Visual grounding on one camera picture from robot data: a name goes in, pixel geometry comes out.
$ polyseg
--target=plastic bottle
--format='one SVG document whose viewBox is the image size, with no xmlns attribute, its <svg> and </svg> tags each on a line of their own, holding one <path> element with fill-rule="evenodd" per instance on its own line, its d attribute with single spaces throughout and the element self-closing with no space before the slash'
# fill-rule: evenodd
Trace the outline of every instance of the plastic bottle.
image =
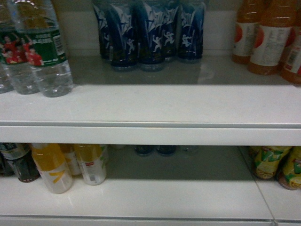
<svg viewBox="0 0 301 226">
<path fill-rule="evenodd" d="M 232 60 L 238 64 L 250 61 L 261 16 L 265 10 L 262 0 L 244 0 L 237 12 L 236 35 Z"/>
<path fill-rule="evenodd" d="M 39 90 L 46 97 L 71 92 L 73 81 L 50 0 L 8 0 L 16 29 L 26 34 L 28 62 Z"/>
<path fill-rule="evenodd" d="M 33 73 L 22 49 L 23 35 L 15 30 L 6 0 L 0 0 L 0 61 L 6 76 L 0 75 L 1 90 L 11 90 L 6 80 L 19 94 L 39 92 Z"/>
<path fill-rule="evenodd" d="M 0 143 L 0 152 L 21 182 L 32 182 L 40 177 L 28 144 Z"/>
<path fill-rule="evenodd" d="M 8 77 L 0 65 L 0 94 L 14 90 L 14 87 L 10 84 Z"/>
<path fill-rule="evenodd" d="M 72 176 L 58 144 L 32 144 L 32 157 L 50 192 L 60 194 L 72 185 Z"/>
<path fill-rule="evenodd" d="M 301 147 L 296 146 L 277 174 L 278 183 L 288 190 L 301 188 Z"/>
<path fill-rule="evenodd" d="M 263 13 L 248 70 L 255 74 L 278 72 L 278 63 L 296 19 L 297 0 L 273 0 Z"/>
<path fill-rule="evenodd" d="M 270 179 L 275 176 L 280 161 L 291 148 L 291 146 L 262 146 L 252 163 L 254 175 L 261 179 Z"/>
<path fill-rule="evenodd" d="M 74 144 L 79 167 L 88 185 L 99 185 L 106 177 L 106 168 L 100 145 Z"/>
<path fill-rule="evenodd" d="M 75 154 L 75 150 L 73 148 L 73 145 L 71 144 L 59 144 L 68 168 L 70 169 L 71 175 L 76 176 L 81 174 L 80 168 L 79 168 L 79 163 L 77 162 L 77 158 L 76 158 L 76 154 Z"/>
</svg>

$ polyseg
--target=clear water bottle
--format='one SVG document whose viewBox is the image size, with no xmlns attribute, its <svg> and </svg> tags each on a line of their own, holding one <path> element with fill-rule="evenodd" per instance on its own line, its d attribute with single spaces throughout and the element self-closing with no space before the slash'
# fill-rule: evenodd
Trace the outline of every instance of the clear water bottle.
<svg viewBox="0 0 301 226">
<path fill-rule="evenodd" d="M 5 74 L 0 76 L 0 93 L 12 88 L 19 94 L 39 92 L 32 71 L 27 63 L 25 50 L 22 45 L 23 36 L 14 27 L 5 0 L 0 0 L 0 61 Z"/>
<path fill-rule="evenodd" d="M 39 90 L 47 97 L 71 92 L 73 81 L 51 0 L 8 0 L 18 32 L 25 35 L 27 59 Z"/>
<path fill-rule="evenodd" d="M 0 94 L 6 93 L 9 91 L 14 90 L 12 85 L 10 84 L 5 71 L 3 70 L 2 66 L 0 65 Z"/>
</svg>

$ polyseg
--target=orange bottle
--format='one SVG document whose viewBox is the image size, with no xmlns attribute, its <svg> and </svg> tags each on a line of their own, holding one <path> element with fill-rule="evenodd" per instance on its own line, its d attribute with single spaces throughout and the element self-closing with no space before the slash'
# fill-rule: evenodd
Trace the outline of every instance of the orange bottle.
<svg viewBox="0 0 301 226">
<path fill-rule="evenodd" d="M 236 35 L 232 60 L 238 64 L 250 61 L 252 48 L 261 16 L 264 12 L 262 0 L 244 0 L 237 12 Z"/>
<path fill-rule="evenodd" d="M 273 0 L 263 13 L 248 70 L 270 75 L 278 64 L 296 19 L 297 0 Z"/>
</svg>

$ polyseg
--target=white shelf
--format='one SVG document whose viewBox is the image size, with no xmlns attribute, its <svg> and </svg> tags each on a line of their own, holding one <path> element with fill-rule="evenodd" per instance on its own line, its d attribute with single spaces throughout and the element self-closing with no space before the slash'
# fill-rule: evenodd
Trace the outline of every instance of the white shelf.
<svg viewBox="0 0 301 226">
<path fill-rule="evenodd" d="M 169 157 L 157 152 L 140 157 L 128 146 L 110 152 L 102 184 L 88 186 L 78 177 L 59 195 L 51 194 L 42 179 L 28 184 L 15 177 L 0 180 L 0 225 L 56 218 L 59 223 L 146 220 L 149 225 L 187 221 L 183 225 L 262 226 L 273 219 L 236 147 L 203 146 L 195 155 L 177 150 Z"/>
<path fill-rule="evenodd" d="M 229 56 L 158 73 L 116 73 L 99 57 L 70 63 L 66 96 L 0 95 L 2 142 L 301 145 L 301 89 Z"/>
<path fill-rule="evenodd" d="M 247 149 L 241 147 L 244 158 L 251 164 L 251 158 L 247 155 Z M 279 226 L 294 226 L 301 224 L 301 190 L 290 191 L 283 188 L 274 178 L 261 180 L 255 178 L 274 219 L 279 222 Z"/>
</svg>

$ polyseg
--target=packaged drink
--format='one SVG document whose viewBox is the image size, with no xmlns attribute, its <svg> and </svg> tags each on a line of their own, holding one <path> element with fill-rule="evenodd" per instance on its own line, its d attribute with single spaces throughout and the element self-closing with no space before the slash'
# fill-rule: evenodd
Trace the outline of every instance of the packaged drink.
<svg viewBox="0 0 301 226">
<path fill-rule="evenodd" d="M 130 71 L 137 64 L 138 48 L 132 1 L 108 0 L 105 18 L 110 33 L 110 61 L 116 71 Z"/>
<path fill-rule="evenodd" d="M 14 90 L 14 87 L 10 84 L 3 67 L 0 65 L 0 94 L 12 90 Z"/>
<path fill-rule="evenodd" d="M 74 149 L 85 182 L 88 185 L 101 184 L 107 173 L 100 145 L 74 144 Z"/>
<path fill-rule="evenodd" d="M 15 27 L 28 43 L 27 59 L 39 90 L 46 97 L 71 92 L 73 81 L 50 0 L 9 0 Z"/>
<path fill-rule="evenodd" d="M 135 5 L 139 39 L 139 63 L 144 71 L 160 71 L 165 60 L 162 41 L 164 10 L 160 0 L 138 0 Z"/>
<path fill-rule="evenodd" d="M 0 0 L 0 61 L 14 89 L 23 95 L 39 92 L 33 73 L 27 62 L 23 47 L 24 36 L 18 33 L 11 20 L 6 0 Z M 11 90 L 11 86 L 1 74 L 1 90 Z"/>
<path fill-rule="evenodd" d="M 255 74 L 278 72 L 278 64 L 296 19 L 296 0 L 273 0 L 263 13 L 248 70 Z"/>
<path fill-rule="evenodd" d="M 13 174 L 14 174 L 13 170 L 11 169 L 7 160 L 0 152 L 0 176 L 10 176 Z"/>
<path fill-rule="evenodd" d="M 198 63 L 203 55 L 204 0 L 181 1 L 181 30 L 178 47 L 180 61 Z"/>
<path fill-rule="evenodd" d="M 154 145 L 135 145 L 134 150 L 140 156 L 147 156 L 154 150 Z"/>
<path fill-rule="evenodd" d="M 102 148 L 103 161 L 105 164 L 109 161 L 109 148 L 108 145 L 100 145 Z"/>
<path fill-rule="evenodd" d="M 262 146 L 252 163 L 254 175 L 261 179 L 270 179 L 275 176 L 280 161 L 291 148 L 291 146 Z"/>
<path fill-rule="evenodd" d="M 261 16 L 265 10 L 262 0 L 244 0 L 237 12 L 236 34 L 232 60 L 238 64 L 250 61 Z"/>
<path fill-rule="evenodd" d="M 278 183 L 288 190 L 301 188 L 301 147 L 292 149 L 288 159 L 277 174 Z"/>
<path fill-rule="evenodd" d="M 176 145 L 158 145 L 156 150 L 160 155 L 169 156 L 175 153 L 176 148 Z"/>
<path fill-rule="evenodd" d="M 110 35 L 104 11 L 106 6 L 103 0 L 92 0 L 94 13 L 98 23 L 99 51 L 102 59 L 110 58 Z"/>
<path fill-rule="evenodd" d="M 0 152 L 21 182 L 32 182 L 40 177 L 28 144 L 0 143 Z"/>
<path fill-rule="evenodd" d="M 75 150 L 71 144 L 59 144 L 62 153 L 65 156 L 68 168 L 72 176 L 81 174 L 79 163 L 77 162 Z"/>
<path fill-rule="evenodd" d="M 291 53 L 293 44 L 294 44 L 297 36 L 299 35 L 300 26 L 301 26 L 301 9 L 299 9 L 297 11 L 296 20 L 293 24 L 290 35 L 288 36 L 288 39 L 286 41 L 285 48 L 284 48 L 284 50 L 282 52 L 282 55 L 281 55 L 281 58 L 279 60 L 279 64 L 278 64 L 278 70 L 279 71 L 281 71 L 283 69 L 283 67 L 286 63 L 286 60 L 287 60 L 288 56 Z"/>
<path fill-rule="evenodd" d="M 58 144 L 32 144 L 32 157 L 48 190 L 55 194 L 67 191 L 72 176 Z"/>
<path fill-rule="evenodd" d="M 164 20 L 162 33 L 162 51 L 166 62 L 170 62 L 176 56 L 176 28 L 179 11 L 178 0 L 165 0 Z"/>
</svg>

